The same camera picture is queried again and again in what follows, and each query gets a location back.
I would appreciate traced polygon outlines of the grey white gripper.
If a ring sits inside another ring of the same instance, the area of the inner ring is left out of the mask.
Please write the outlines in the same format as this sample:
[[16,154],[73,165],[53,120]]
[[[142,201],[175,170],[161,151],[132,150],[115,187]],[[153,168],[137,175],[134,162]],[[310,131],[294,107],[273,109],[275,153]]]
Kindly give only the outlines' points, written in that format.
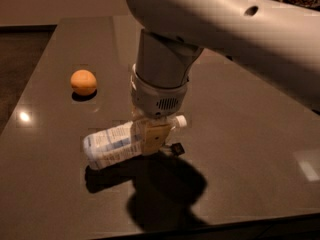
[[131,73],[132,121],[142,127],[142,154],[156,153],[165,143],[171,125],[165,119],[151,120],[170,116],[179,111],[187,92],[187,85],[177,88],[158,88],[146,83],[138,76],[136,65]]

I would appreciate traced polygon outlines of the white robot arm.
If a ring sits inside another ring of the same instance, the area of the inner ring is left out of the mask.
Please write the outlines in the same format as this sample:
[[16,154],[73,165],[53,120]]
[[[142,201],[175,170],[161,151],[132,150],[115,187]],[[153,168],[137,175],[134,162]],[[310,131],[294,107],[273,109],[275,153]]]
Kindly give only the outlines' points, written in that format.
[[126,0],[142,25],[131,97],[149,118],[176,113],[203,49],[320,109],[320,12],[272,0]]

